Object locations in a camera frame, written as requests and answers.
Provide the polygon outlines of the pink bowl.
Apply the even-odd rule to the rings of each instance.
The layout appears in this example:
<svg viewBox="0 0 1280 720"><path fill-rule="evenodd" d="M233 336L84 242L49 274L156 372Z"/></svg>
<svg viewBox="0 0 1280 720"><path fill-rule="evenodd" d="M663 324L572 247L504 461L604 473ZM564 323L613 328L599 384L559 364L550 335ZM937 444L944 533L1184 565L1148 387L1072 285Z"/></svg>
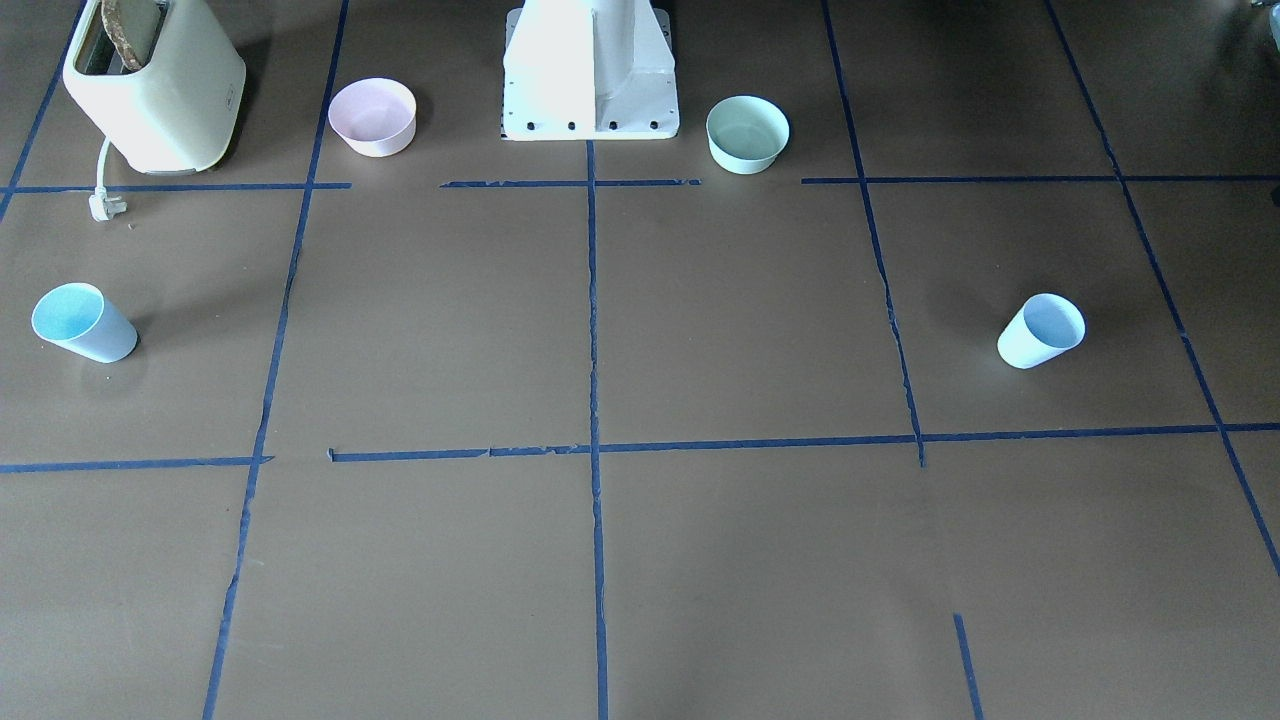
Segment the pink bowl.
<svg viewBox="0 0 1280 720"><path fill-rule="evenodd" d="M329 102L329 126L366 158L388 158L407 149L417 128L417 99L385 77L358 79Z"/></svg>

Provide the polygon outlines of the cream toaster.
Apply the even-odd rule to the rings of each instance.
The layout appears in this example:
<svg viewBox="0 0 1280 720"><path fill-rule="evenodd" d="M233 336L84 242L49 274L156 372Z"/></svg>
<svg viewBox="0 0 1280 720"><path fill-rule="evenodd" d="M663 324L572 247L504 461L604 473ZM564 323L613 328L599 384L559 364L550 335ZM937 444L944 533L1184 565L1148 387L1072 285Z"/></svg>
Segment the cream toaster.
<svg viewBox="0 0 1280 720"><path fill-rule="evenodd" d="M100 1L79 14L61 79L79 109L138 173L188 176L215 167L236 129L246 65L206 1L155 1L145 65L129 70Z"/></svg>

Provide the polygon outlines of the light blue cup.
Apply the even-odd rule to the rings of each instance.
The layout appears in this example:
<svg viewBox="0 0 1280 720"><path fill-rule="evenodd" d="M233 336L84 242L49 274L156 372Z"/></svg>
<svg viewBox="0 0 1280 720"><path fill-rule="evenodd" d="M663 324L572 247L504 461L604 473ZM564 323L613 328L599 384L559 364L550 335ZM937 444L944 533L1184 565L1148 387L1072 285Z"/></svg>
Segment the light blue cup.
<svg viewBox="0 0 1280 720"><path fill-rule="evenodd" d="M41 340L104 364L127 357L140 341L134 325L102 291L82 282L50 290L35 305L29 324Z"/></svg>
<svg viewBox="0 0 1280 720"><path fill-rule="evenodd" d="M1085 338L1085 318L1070 300L1056 293L1029 297L997 340L1001 359L1016 369L1030 369L1075 348Z"/></svg>

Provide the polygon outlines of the mint green bowl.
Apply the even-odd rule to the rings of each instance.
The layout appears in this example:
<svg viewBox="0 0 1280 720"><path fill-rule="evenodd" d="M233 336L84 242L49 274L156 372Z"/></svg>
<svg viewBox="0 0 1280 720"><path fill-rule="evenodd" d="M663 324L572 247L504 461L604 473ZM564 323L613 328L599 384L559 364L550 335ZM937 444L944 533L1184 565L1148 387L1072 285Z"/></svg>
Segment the mint green bowl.
<svg viewBox="0 0 1280 720"><path fill-rule="evenodd" d="M718 101L707 114L705 129L716 164L739 176L767 170L791 137L791 124L783 110L751 95Z"/></svg>

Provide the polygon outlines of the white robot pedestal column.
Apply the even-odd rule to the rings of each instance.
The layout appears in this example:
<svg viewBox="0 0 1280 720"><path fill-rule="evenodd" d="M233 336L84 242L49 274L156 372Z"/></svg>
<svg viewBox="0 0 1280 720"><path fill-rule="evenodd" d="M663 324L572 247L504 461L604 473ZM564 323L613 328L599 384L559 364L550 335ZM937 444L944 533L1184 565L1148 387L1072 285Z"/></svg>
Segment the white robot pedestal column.
<svg viewBox="0 0 1280 720"><path fill-rule="evenodd" d="M526 1L506 17L502 136L673 138L675 68L669 13L649 1Z"/></svg>

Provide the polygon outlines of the toast slice in toaster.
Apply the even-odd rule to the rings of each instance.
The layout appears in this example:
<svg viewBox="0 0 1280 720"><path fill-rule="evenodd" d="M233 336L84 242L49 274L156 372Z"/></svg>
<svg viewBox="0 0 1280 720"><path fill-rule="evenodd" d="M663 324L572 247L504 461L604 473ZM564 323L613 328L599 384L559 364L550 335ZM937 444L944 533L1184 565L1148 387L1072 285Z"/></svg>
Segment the toast slice in toaster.
<svg viewBox="0 0 1280 720"><path fill-rule="evenodd" d="M100 19L125 70L140 70L150 58L159 23L159 9L152 1L101 1Z"/></svg>

